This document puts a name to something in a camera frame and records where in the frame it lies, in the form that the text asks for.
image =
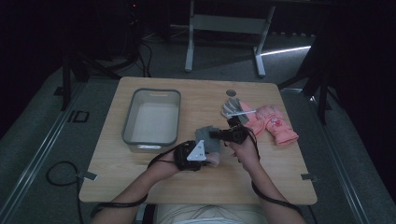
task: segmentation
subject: tabletop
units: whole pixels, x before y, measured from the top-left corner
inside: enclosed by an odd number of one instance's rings
[[[175,145],[195,140],[195,130],[212,125],[228,129],[220,111],[229,99],[227,90],[252,108],[277,105],[290,123],[286,108],[275,84],[172,78],[123,77],[109,108],[88,171],[97,174],[95,181],[85,180],[79,198],[83,202],[108,202],[143,173],[157,153],[136,153],[122,141],[122,130],[134,91],[140,88],[172,89],[181,94],[178,137]],[[258,138],[261,163],[279,191],[291,203],[313,204],[317,195],[307,174],[298,143],[285,147],[275,144],[265,132]],[[250,186],[250,177],[232,157],[232,150],[221,144],[217,167],[204,166],[200,171],[183,171],[154,186],[146,203],[259,203]]]

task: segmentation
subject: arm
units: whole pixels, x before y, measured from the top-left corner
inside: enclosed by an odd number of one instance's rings
[[[253,183],[262,194],[272,199],[287,202],[262,168],[256,148],[249,138],[242,145],[236,143],[227,143],[227,145],[233,149],[233,155],[242,163]],[[267,202],[260,197],[259,199],[268,223],[305,223],[303,217],[294,209]]]
[[[173,161],[173,153],[163,155],[162,160]],[[111,202],[137,202],[145,197],[156,183],[176,174],[178,171],[173,163],[155,162]],[[105,208],[96,214],[92,219],[92,223],[132,223],[138,209],[139,206],[130,208]]]

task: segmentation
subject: floor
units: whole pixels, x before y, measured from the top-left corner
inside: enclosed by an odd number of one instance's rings
[[[153,77],[268,82],[279,84],[294,76],[308,49],[262,56],[267,77],[258,77],[252,60],[251,36],[197,34],[193,71],[184,72],[187,49],[185,30],[175,30],[171,42],[155,34],[144,38],[143,62],[116,71],[121,76],[142,77],[149,66]],[[306,47],[314,37],[269,35],[264,52]],[[21,117],[1,139],[0,203],[2,223],[79,223],[76,185],[52,186],[46,179],[50,167],[71,161],[80,171],[88,169],[97,138],[118,81],[90,68],[88,83],[73,82],[74,95],[65,111],[62,97],[53,95],[62,86],[62,69],[44,83]],[[345,111],[329,98],[328,125],[316,116],[315,101],[301,93],[305,80],[281,91],[318,202],[302,206],[307,223],[394,223],[394,203],[365,152]],[[89,111],[88,122],[71,121],[73,111]],[[52,173],[57,181],[73,181],[74,172],[63,167]],[[94,204],[82,203],[85,222]]]

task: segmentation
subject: clear plastic container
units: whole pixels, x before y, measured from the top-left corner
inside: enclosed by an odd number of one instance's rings
[[[122,140],[132,152],[162,152],[177,140],[181,95],[176,90],[134,92]]]

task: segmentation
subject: pink glove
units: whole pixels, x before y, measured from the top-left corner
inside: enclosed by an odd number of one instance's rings
[[[243,111],[253,110],[250,106],[242,101],[239,101],[239,104],[241,105]],[[258,120],[255,113],[249,113],[246,115],[248,118],[248,122],[244,124],[244,126],[250,128],[254,132],[254,135],[256,135],[256,137],[262,135],[262,133],[265,131],[265,125],[263,124],[262,120]]]
[[[265,105],[257,109],[256,118],[263,120],[264,127],[275,138],[278,146],[285,146],[297,141],[298,135],[283,120],[282,112],[275,106]]]

